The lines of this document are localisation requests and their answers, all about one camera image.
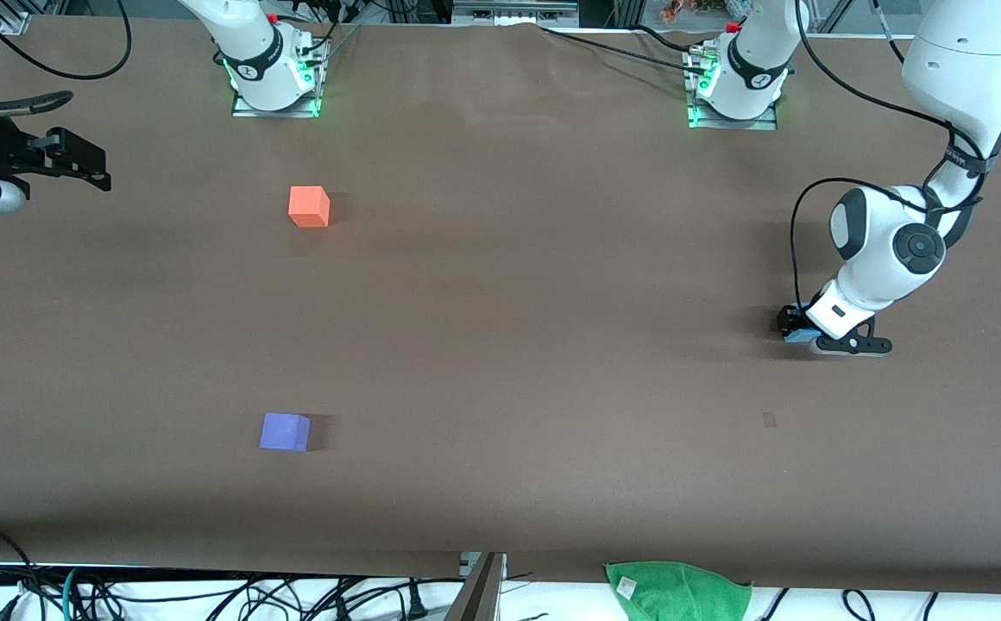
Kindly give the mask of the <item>green microfiber cloth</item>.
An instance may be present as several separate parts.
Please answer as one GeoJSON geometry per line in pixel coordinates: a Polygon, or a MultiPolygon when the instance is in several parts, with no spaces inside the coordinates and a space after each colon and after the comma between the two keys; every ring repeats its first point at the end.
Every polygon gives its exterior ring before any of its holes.
{"type": "Polygon", "coordinates": [[[627,621],[744,621],[752,583],[676,561],[604,566],[627,621]]]}

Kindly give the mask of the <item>purple foam block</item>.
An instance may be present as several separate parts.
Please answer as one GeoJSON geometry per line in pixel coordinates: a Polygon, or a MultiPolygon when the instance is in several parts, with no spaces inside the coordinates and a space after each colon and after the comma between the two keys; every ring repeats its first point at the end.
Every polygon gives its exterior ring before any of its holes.
{"type": "Polygon", "coordinates": [[[268,412],[263,419],[259,448],[304,453],[310,432],[311,419],[304,414],[268,412]]]}

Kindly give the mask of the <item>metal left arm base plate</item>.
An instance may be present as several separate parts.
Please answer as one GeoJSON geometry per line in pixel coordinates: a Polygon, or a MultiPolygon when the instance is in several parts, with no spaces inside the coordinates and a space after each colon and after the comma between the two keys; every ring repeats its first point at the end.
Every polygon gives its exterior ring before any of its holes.
{"type": "Polygon", "coordinates": [[[783,66],[754,66],[734,42],[690,46],[682,52],[683,87],[692,129],[779,129],[778,102],[782,85],[794,71],[783,66]]]}

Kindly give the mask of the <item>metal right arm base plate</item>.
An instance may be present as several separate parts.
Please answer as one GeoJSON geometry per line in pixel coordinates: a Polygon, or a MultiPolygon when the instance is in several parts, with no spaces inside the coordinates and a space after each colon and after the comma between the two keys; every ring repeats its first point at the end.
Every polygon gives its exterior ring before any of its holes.
{"type": "Polygon", "coordinates": [[[257,109],[236,90],[231,106],[234,117],[252,118],[319,118],[322,114],[324,82],[330,63],[331,44],[319,41],[300,60],[292,60],[286,70],[288,94],[296,95],[290,105],[278,110],[257,109]]]}

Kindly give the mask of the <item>grey metal post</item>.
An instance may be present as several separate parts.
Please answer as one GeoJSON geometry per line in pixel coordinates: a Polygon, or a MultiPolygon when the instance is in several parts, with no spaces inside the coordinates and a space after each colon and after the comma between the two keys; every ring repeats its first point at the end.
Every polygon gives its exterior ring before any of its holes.
{"type": "Polygon", "coordinates": [[[468,561],[469,574],[443,621],[498,621],[500,586],[506,578],[505,553],[476,553],[468,561]]]}

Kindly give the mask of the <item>grey power strip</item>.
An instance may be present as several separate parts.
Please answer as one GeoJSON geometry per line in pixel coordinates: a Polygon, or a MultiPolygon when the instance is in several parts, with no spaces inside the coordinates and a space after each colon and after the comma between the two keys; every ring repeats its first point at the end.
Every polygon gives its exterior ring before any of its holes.
{"type": "Polygon", "coordinates": [[[450,0],[450,23],[579,28],[580,10],[578,0],[450,0]]]}

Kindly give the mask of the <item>brown table cover sheet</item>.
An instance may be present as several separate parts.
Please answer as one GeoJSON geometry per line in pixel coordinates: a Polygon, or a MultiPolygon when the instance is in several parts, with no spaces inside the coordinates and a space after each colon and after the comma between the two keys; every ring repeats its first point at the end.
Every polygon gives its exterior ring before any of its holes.
{"type": "Polygon", "coordinates": [[[199,23],[133,30],[20,121],[110,192],[0,216],[0,531],[35,561],[1001,593],[1001,158],[894,353],[815,356],[772,326],[797,194],[922,181],[946,135],[804,58],[779,129],[704,130],[669,68],[380,25],[319,118],[235,118],[199,23]],[[268,412],[306,452],[259,448],[268,412]]]}

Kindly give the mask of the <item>orange foam block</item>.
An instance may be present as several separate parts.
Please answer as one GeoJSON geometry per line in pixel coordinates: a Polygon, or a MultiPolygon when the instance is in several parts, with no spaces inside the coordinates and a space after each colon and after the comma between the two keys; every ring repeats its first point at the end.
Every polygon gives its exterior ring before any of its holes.
{"type": "Polygon", "coordinates": [[[295,185],[290,188],[287,214],[297,228],[330,227],[331,198],[319,185],[295,185]]]}

